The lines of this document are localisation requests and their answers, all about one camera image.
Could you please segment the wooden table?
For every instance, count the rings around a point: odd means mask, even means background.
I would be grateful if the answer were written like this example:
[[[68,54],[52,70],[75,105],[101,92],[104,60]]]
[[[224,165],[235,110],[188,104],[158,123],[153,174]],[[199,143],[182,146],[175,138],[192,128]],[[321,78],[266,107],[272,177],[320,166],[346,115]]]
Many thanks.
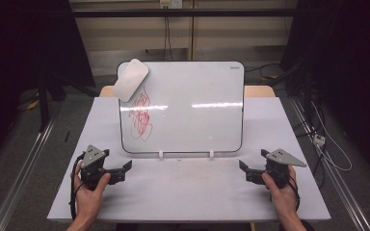
[[[100,97],[112,97],[113,86],[106,86],[101,91]],[[275,97],[274,90],[269,86],[245,86],[246,97]]]

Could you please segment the white whiteboard eraser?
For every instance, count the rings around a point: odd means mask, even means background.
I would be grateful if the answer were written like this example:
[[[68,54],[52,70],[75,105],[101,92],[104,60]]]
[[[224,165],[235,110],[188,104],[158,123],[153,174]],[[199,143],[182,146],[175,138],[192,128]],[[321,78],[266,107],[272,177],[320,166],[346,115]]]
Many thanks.
[[[118,66],[118,79],[113,85],[112,93],[122,102],[128,102],[148,72],[148,66],[138,59],[121,63]]]

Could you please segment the white wall socket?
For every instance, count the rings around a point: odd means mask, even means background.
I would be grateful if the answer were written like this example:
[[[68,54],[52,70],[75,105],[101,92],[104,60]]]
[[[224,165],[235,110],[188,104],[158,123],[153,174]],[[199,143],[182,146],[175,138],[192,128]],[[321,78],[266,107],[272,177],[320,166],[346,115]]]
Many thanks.
[[[160,0],[161,9],[182,9],[182,0]]]

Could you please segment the white whiteboard with black rim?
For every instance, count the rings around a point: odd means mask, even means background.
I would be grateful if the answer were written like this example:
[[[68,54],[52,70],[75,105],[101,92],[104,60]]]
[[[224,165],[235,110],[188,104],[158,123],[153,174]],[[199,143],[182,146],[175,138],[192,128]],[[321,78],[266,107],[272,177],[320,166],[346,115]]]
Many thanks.
[[[240,62],[147,62],[119,103],[122,148],[140,153],[235,152],[242,146],[245,67]]]

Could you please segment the person's right hand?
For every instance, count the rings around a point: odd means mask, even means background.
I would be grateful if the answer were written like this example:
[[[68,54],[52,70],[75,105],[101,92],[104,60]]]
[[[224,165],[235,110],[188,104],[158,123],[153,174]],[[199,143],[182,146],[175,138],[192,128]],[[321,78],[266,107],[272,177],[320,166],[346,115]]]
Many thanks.
[[[294,222],[300,220],[296,210],[297,196],[290,186],[280,189],[268,173],[263,173],[262,179],[270,191],[277,218],[287,230],[289,226],[293,226]]]

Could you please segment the black curtain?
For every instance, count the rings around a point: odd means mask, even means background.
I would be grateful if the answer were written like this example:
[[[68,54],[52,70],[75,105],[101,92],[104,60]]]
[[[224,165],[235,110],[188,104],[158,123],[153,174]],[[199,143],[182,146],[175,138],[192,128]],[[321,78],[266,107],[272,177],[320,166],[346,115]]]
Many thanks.
[[[94,85],[93,73],[69,0],[0,0],[0,145],[22,92]]]
[[[370,165],[370,0],[297,0],[306,10],[293,17],[280,67],[288,69],[304,56],[308,45],[322,34],[312,67],[319,90]]]

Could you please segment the black horizontal bar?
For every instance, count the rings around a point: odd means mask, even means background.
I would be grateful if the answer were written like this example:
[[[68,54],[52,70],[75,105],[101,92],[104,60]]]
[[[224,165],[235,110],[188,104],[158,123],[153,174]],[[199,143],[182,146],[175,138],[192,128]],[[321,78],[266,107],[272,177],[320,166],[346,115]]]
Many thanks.
[[[219,9],[173,9],[173,10],[76,10],[74,17],[244,17],[244,16],[293,16],[299,13],[291,9],[219,10]]]

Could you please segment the person's left hand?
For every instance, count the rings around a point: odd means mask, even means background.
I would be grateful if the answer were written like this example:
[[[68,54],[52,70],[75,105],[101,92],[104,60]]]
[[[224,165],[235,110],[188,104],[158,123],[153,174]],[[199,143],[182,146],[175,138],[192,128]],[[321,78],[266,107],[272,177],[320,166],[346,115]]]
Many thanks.
[[[105,173],[100,178],[95,190],[91,191],[87,189],[79,176],[81,165],[82,162],[77,164],[76,171],[73,174],[77,202],[76,218],[73,222],[83,229],[84,227],[88,228],[95,222],[101,207],[102,195],[111,179],[111,174]]]

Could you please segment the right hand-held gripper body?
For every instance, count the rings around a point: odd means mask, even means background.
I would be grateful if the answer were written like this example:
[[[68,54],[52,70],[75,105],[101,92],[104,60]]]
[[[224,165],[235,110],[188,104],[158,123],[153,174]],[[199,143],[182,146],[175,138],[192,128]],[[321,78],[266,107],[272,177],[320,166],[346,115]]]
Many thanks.
[[[262,149],[261,155],[266,159],[265,172],[273,178],[280,189],[289,183],[289,166],[306,167],[305,162],[281,148],[272,152]]]

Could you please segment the aluminium floor rail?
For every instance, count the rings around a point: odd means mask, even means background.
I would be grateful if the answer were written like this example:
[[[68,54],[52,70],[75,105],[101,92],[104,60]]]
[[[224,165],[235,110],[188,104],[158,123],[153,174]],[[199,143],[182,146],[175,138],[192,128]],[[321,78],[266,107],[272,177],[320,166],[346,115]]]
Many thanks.
[[[315,148],[317,158],[320,161],[320,164],[323,166],[325,173],[334,185],[341,202],[343,203],[348,215],[356,227],[356,231],[370,231],[370,223],[365,213],[359,206],[354,194],[351,192],[350,188],[340,174],[341,170],[334,167],[329,162],[330,155],[327,152],[323,152],[321,147],[313,142],[313,138],[317,135],[317,133],[315,132],[315,128],[304,117],[304,107],[302,106],[300,100],[297,97],[293,97],[290,99],[290,101],[305,130],[305,135],[309,138],[311,145]]]
[[[23,163],[20,172],[16,175],[6,195],[3,203],[0,206],[0,231],[5,231],[8,223],[13,215],[13,211],[24,192],[26,184],[35,168],[35,165],[40,157],[50,134],[53,129],[54,123],[59,116],[62,105],[56,105],[53,112],[49,114],[48,118],[42,118],[44,121],[40,127],[37,138],[28,153],[28,156]]]

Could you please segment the black metal stand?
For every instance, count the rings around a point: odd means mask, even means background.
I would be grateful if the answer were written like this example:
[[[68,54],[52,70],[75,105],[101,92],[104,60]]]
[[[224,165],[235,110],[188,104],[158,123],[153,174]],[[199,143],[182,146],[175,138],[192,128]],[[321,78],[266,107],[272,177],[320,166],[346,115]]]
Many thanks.
[[[39,103],[40,103],[40,131],[42,132],[49,123],[48,97],[50,94],[54,101],[64,101],[66,93],[63,90],[61,78],[54,72],[41,74],[38,79]]]

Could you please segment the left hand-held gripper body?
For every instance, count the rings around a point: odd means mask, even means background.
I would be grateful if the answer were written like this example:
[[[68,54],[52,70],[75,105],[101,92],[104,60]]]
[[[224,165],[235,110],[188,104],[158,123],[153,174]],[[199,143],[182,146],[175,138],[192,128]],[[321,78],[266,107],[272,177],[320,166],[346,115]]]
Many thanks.
[[[105,159],[109,156],[108,149],[100,150],[93,145],[89,145],[84,152],[83,163],[81,165],[81,179],[83,183],[94,191],[99,183],[99,180],[105,173],[110,173],[116,176],[125,176],[123,168],[106,169],[104,168]]]

